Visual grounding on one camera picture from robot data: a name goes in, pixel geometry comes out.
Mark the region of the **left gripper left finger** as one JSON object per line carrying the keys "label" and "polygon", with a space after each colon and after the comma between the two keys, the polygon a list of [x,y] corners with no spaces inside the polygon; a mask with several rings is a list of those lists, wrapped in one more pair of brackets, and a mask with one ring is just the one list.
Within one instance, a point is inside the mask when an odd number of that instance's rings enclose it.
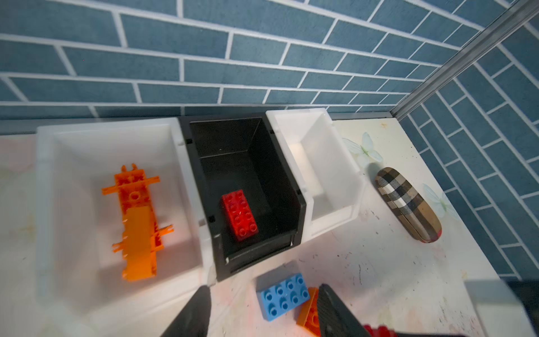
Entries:
{"label": "left gripper left finger", "polygon": [[206,337],[211,316],[211,291],[206,285],[199,287],[185,307],[161,336]]}

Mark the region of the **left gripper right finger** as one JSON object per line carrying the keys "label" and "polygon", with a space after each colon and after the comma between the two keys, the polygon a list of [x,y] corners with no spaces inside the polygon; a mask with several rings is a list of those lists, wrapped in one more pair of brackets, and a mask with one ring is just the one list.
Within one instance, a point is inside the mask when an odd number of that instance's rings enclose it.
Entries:
{"label": "left gripper right finger", "polygon": [[364,336],[368,331],[328,284],[319,287],[317,310],[321,336]]}

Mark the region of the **small red lego piece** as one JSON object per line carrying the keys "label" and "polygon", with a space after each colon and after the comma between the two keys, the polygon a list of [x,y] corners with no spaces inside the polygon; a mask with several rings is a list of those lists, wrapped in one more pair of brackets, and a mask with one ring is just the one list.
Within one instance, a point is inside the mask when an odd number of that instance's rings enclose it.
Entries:
{"label": "small red lego piece", "polygon": [[364,328],[370,337],[398,337],[398,334],[394,330],[391,330],[386,326],[371,327],[370,325],[365,324]]}

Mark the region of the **orange lego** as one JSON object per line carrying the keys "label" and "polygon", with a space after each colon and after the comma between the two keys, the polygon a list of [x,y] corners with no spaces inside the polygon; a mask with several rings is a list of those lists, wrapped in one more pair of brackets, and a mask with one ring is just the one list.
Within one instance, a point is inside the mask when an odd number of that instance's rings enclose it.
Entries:
{"label": "orange lego", "polygon": [[152,247],[154,242],[154,221],[148,206],[133,207],[124,217],[122,237],[123,257],[126,268],[123,277],[128,282],[154,277],[157,273],[157,261]]}
{"label": "orange lego", "polygon": [[317,308],[319,289],[309,287],[308,292],[310,299],[302,304],[296,324],[299,327],[304,328],[304,330],[308,331],[313,336],[321,336]]}

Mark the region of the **orange long lego chassis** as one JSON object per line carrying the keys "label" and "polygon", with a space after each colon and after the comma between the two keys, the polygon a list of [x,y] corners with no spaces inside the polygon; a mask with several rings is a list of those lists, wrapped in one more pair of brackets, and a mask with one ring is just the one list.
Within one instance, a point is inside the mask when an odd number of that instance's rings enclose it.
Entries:
{"label": "orange long lego chassis", "polygon": [[144,170],[132,164],[115,175],[115,185],[102,189],[103,195],[117,194],[124,231],[122,241],[112,250],[122,253],[126,267],[122,278],[136,282],[157,274],[157,252],[164,248],[162,237],[173,232],[173,226],[160,228],[154,213],[150,185],[160,182],[158,176],[147,177]]}

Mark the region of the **blue lego near bins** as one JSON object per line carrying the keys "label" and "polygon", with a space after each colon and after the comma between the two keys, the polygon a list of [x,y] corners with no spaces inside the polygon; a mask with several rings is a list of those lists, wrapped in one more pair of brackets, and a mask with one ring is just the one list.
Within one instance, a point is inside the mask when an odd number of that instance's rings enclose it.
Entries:
{"label": "blue lego near bins", "polygon": [[310,300],[303,275],[296,273],[256,292],[264,320],[271,322]]}

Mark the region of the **left white bin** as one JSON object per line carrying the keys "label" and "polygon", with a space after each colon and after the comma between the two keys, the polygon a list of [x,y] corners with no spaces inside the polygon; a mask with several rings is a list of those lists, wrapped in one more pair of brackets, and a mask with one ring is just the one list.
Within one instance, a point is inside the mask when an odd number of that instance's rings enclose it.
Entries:
{"label": "left white bin", "polygon": [[[102,189],[132,164],[150,186],[157,222],[172,225],[157,275],[127,282],[112,245],[120,203]],[[176,118],[40,126],[36,134],[36,294],[60,320],[94,329],[120,324],[216,283],[209,226]]]}

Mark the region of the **white bin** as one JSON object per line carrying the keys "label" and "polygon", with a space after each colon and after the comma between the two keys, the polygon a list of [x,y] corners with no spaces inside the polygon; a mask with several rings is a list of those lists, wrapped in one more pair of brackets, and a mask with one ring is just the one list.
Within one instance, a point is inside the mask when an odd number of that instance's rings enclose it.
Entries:
{"label": "white bin", "polygon": [[327,110],[271,110],[266,116],[307,202],[301,242],[355,220],[366,175]]}
{"label": "white bin", "polygon": [[[150,186],[157,222],[172,225],[157,275],[127,282],[112,245],[120,203],[102,189],[132,164]],[[209,226],[176,118],[40,126],[36,134],[36,294],[60,320],[94,329],[120,324],[216,283]]]}

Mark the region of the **right white bin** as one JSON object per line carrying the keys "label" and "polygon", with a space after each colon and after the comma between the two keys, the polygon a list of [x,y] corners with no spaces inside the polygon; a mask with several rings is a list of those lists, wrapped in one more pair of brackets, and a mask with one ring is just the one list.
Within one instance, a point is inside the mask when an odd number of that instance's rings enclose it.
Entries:
{"label": "right white bin", "polygon": [[271,110],[266,116],[307,202],[301,242],[355,220],[366,175],[327,110]]}

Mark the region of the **plaid glasses case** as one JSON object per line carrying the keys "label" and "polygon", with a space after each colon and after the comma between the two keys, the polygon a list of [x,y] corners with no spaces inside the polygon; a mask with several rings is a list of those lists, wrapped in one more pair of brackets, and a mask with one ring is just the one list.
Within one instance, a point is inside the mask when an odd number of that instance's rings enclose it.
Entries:
{"label": "plaid glasses case", "polygon": [[375,177],[380,196],[408,234],[423,243],[436,242],[442,236],[442,224],[421,194],[391,167],[382,168]]}

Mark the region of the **black middle bin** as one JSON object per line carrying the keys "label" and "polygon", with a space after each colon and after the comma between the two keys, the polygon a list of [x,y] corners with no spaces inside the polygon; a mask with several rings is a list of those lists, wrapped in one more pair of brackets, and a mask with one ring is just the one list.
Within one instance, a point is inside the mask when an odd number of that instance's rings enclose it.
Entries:
{"label": "black middle bin", "polygon": [[[265,114],[180,117],[221,282],[300,245],[306,200]],[[239,241],[223,196],[241,190],[258,233]]]}

